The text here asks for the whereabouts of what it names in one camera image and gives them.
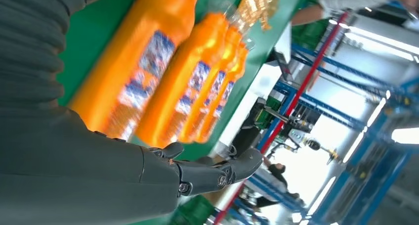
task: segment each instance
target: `person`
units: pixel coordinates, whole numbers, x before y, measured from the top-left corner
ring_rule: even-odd
[[[280,181],[283,185],[276,185],[278,187],[278,190],[281,192],[284,192],[286,195],[291,197],[292,199],[295,199],[297,201],[300,201],[300,194],[298,193],[290,193],[288,191],[288,182],[282,175],[285,170],[286,166],[281,163],[272,164],[268,158],[263,157],[263,163],[268,168],[268,171],[273,175],[278,181]],[[256,199],[256,207],[257,208],[263,208],[267,206],[271,206],[274,204],[279,204],[279,201],[276,201],[275,199],[272,199],[271,196],[262,196]]]
[[[298,11],[292,19],[293,25],[303,25],[332,17],[334,13],[346,9],[359,10],[365,7],[377,7],[391,0],[317,0],[319,4],[311,5]],[[418,0],[398,0],[407,11],[417,14]]]

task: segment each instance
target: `gray robotic arm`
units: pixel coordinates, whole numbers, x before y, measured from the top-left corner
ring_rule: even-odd
[[[176,208],[177,197],[250,176],[250,150],[212,166],[176,161],[89,131],[57,104],[70,16],[95,0],[0,0],[0,224],[129,224]]]

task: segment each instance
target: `orange bottle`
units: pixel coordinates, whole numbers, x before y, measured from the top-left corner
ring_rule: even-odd
[[[207,14],[177,50],[138,124],[136,135],[152,147],[166,147],[181,130],[191,105],[223,54],[229,22]]]
[[[90,130],[126,139],[177,46],[190,35],[196,2],[135,1],[70,104]]]
[[[208,114],[205,115],[203,123],[198,129],[197,137],[195,139],[198,143],[205,143],[214,130],[216,123],[218,122],[221,112],[223,111],[225,104],[227,103],[228,97],[230,96],[231,90],[237,80],[239,80],[245,73],[246,70],[246,58],[248,50],[244,43],[240,43],[239,48],[239,61],[227,72],[223,84],[221,85],[220,92],[217,98],[211,102],[209,106]]]
[[[220,88],[230,71],[238,61],[238,48],[242,34],[235,27],[228,29],[225,39],[225,50],[222,59],[211,69],[202,90],[192,105],[189,117],[186,118],[184,127],[178,137],[179,142],[191,143],[195,139],[197,129],[202,119],[208,114],[211,101],[217,98]]]

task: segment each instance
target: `red pole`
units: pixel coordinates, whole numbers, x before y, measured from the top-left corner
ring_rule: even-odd
[[[340,19],[337,22],[337,25],[333,28],[332,32],[330,33],[330,35],[328,36],[328,38],[326,39],[326,42],[323,44],[323,46],[320,48],[319,54],[317,55],[316,59],[314,60],[313,66],[310,69],[310,72],[308,73],[307,77],[304,79],[304,82],[302,83],[300,89],[297,91],[297,93],[295,94],[295,97],[293,99],[293,101],[291,102],[290,106],[288,107],[288,110],[286,111],[285,115],[288,117],[291,115],[291,112],[294,110],[294,108],[297,106],[298,100],[300,99],[301,95],[303,94],[303,92],[305,91],[305,88],[307,87],[308,83],[310,82],[311,77],[313,76],[313,74],[316,72],[317,67],[320,65],[320,63],[323,60],[323,57],[327,51],[327,49],[329,48],[330,44],[332,43],[332,41],[335,39],[336,35],[337,35],[337,31],[340,29],[340,23],[343,23],[348,17],[348,12],[345,12]],[[284,125],[284,121],[280,121],[279,124],[276,126],[276,128],[274,129],[274,131],[272,132],[271,136],[268,138],[268,140],[266,141],[265,145],[263,146],[263,148],[260,150],[260,152],[262,154],[264,154],[266,152],[266,150],[268,150],[269,145],[272,143],[272,141],[275,139],[275,136],[279,133],[279,131],[282,129],[282,126]],[[223,211],[220,211],[217,214],[217,217],[215,218],[214,221],[214,225],[218,225],[227,215],[227,211],[229,210],[229,208],[233,205],[234,200],[237,198],[237,196],[239,195],[241,189],[243,188],[243,185],[240,187],[240,189],[237,191],[237,193],[231,198],[227,208]]]
[[[291,102],[290,106],[288,107],[288,110],[285,112],[285,116],[287,116],[287,117],[290,116],[292,111],[297,106],[298,101],[299,101],[301,95],[304,93],[305,88],[307,87],[308,83],[310,82],[311,77],[316,72],[316,69],[320,65],[320,63],[322,63],[323,57],[324,57],[327,49],[329,48],[330,44],[332,43],[332,41],[335,39],[336,35],[338,34],[338,30],[340,29],[339,24],[343,23],[346,20],[347,17],[348,17],[348,12],[345,12],[340,17],[340,19],[338,20],[337,25],[335,25],[335,27],[333,28],[332,32],[330,33],[330,35],[326,39],[323,46],[320,48],[320,51],[319,51],[316,59],[314,60],[313,66],[311,66],[310,72],[308,73],[307,77],[305,77],[303,83],[301,84],[300,89],[298,89],[297,93],[295,94],[295,97],[294,97],[293,101]],[[268,140],[266,141],[265,145],[260,150],[260,152],[262,154],[265,153],[266,150],[268,150],[269,146],[271,145],[271,143],[275,139],[276,135],[278,135],[279,131],[281,131],[282,127],[284,126],[284,123],[285,123],[284,121],[280,121],[278,123],[278,125],[276,126],[276,128],[274,129],[274,131],[271,133]]]

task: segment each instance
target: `ceiling light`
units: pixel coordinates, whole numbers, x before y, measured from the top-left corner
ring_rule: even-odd
[[[391,134],[391,139],[398,143],[419,144],[419,128],[396,129]]]
[[[330,188],[332,187],[334,181],[336,180],[336,177],[332,177],[329,182],[326,184],[326,186],[324,187],[324,189],[322,190],[322,192],[319,194],[319,197],[317,197],[316,201],[314,201],[313,205],[311,206],[311,208],[308,210],[308,215],[313,215],[314,212],[319,208],[320,203],[322,203],[323,199],[325,198],[325,196],[327,195],[327,193],[329,192]]]
[[[390,38],[387,38],[387,37],[384,37],[384,36],[380,36],[380,35],[377,35],[375,33],[369,32],[369,31],[359,29],[357,27],[351,26],[351,27],[349,27],[349,29],[353,33],[360,34],[360,35],[369,37],[371,39],[377,40],[379,42],[386,43],[386,44],[392,45],[394,47],[406,50],[407,52],[412,52],[412,53],[415,53],[415,54],[419,55],[419,48],[415,47],[413,45],[408,45],[406,43],[403,43],[403,42],[400,42],[400,41],[397,41],[397,40],[393,40],[393,39],[390,39]]]
[[[381,51],[385,51],[391,54],[394,54],[396,56],[399,56],[401,58],[407,59],[409,61],[413,61],[413,56],[409,53],[403,52],[401,50],[380,44],[378,42],[372,41],[370,39],[364,38],[362,36],[356,35],[354,33],[346,33],[345,34],[346,37],[348,37],[351,40],[357,41],[359,43],[362,43],[363,45],[365,45],[366,47],[370,47],[373,49],[377,49],[377,50],[381,50]]]
[[[349,158],[352,156],[352,154],[355,152],[356,148],[359,146],[362,139],[364,138],[364,133],[366,133],[367,130],[368,130],[368,127],[371,126],[374,123],[374,121],[376,120],[376,118],[380,114],[380,112],[383,109],[386,102],[387,101],[385,100],[385,98],[381,99],[380,103],[378,104],[378,106],[376,107],[376,109],[371,114],[370,118],[368,119],[367,126],[365,126],[364,130],[359,133],[358,137],[355,139],[355,141],[352,144],[352,146],[350,147],[349,151],[346,153],[345,157],[343,158],[343,163],[346,163],[349,160]]]
[[[379,113],[381,112],[381,110],[384,107],[386,102],[387,101],[385,100],[385,98],[381,99],[380,103],[378,104],[378,106],[376,107],[376,109],[374,110],[374,112],[372,113],[372,115],[370,116],[370,118],[367,121],[367,126],[368,127],[370,127],[374,123],[374,121],[378,117]]]
[[[302,220],[302,216],[301,213],[294,213],[291,215],[291,217],[293,218],[293,223],[299,223]]]
[[[309,222],[308,220],[302,220],[299,225],[307,225],[308,222]]]
[[[346,25],[345,23],[339,23],[340,27],[345,28],[345,29],[349,29],[349,26]]]
[[[363,138],[364,138],[364,132],[360,132],[358,134],[358,137],[355,139],[354,143],[350,147],[349,151],[346,153],[342,161],[343,163],[346,163],[349,160],[349,158],[351,158],[352,154],[355,152],[356,148],[359,146]]]

